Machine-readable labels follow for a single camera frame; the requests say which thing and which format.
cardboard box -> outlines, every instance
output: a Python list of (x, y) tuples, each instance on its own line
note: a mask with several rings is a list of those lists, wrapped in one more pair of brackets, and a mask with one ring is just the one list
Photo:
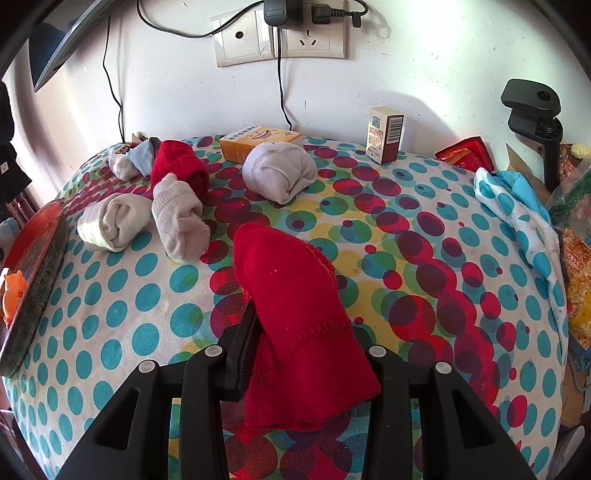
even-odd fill
[(404, 133), (404, 114), (389, 106), (369, 111), (367, 155), (379, 164), (398, 158), (398, 150)]
[(220, 138), (222, 154), (226, 160), (243, 164), (248, 154), (257, 145), (266, 142), (297, 142), (298, 132), (290, 132), (270, 127), (245, 127), (238, 132)]

tablecloth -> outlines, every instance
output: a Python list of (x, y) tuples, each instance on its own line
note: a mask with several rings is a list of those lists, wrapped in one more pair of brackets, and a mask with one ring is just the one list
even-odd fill
[[(232, 240), (246, 222), (272, 225), (320, 248), (337, 269), (352, 322), (407, 361), (452, 363), (545, 477), (561, 411), (564, 332), (557, 331), (547, 284), (527, 263), (515, 231), (475, 199), (472, 173), (404, 153), (380, 166), (361, 145), (307, 138), (319, 179), (281, 206), (246, 188), (241, 167), (222, 158), (219, 137), (187, 143), (212, 181), (204, 200), (212, 242), (196, 265), (170, 260), (153, 223), (123, 252), (85, 250), (76, 221), (89, 203), (113, 192), (151, 195), (148, 179), (114, 178), (107, 150), (84, 163), (60, 193), (70, 225), (63, 266), (19, 372), (3, 379), (21, 431), (50, 479), (142, 360), (185, 360), (240, 320), (245, 304)], [(419, 478), (416, 403), (413, 409)], [(170, 479), (178, 478), (179, 412), (175, 402)], [(248, 429), (242, 414), (240, 404), (223, 405), (233, 477), (361, 477), (368, 404), (313, 433)]]

orange toy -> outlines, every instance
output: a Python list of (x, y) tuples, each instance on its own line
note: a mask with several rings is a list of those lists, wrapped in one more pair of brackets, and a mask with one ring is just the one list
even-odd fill
[(6, 275), (4, 277), (4, 284), (6, 292), (2, 298), (2, 309), (4, 310), (4, 323), (6, 324), (6, 328), (9, 329), (17, 314), (22, 295), (27, 288), (27, 281), (19, 270), (11, 275)]

red snack bag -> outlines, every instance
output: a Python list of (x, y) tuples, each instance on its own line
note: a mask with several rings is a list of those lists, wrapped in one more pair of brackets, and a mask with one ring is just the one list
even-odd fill
[(495, 169), (480, 137), (462, 140), (445, 150), (437, 152), (435, 158), (470, 171), (476, 171), (478, 168), (483, 167), (486, 171), (492, 173)]

wall socket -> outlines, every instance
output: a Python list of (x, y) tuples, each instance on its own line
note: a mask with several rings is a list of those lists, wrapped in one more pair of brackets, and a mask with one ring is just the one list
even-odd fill
[[(236, 12), (212, 18), (212, 28), (220, 27)], [(275, 58), (272, 27), (265, 23), (262, 7), (249, 11), (225, 30), (213, 36), (218, 67)]]
[[(345, 58), (345, 19), (331, 18), (329, 25), (312, 23), (312, 5), (344, 8), (343, 0), (304, 0), (304, 23), (297, 29), (281, 30), (281, 57)], [(275, 55), (278, 42), (275, 37)]]

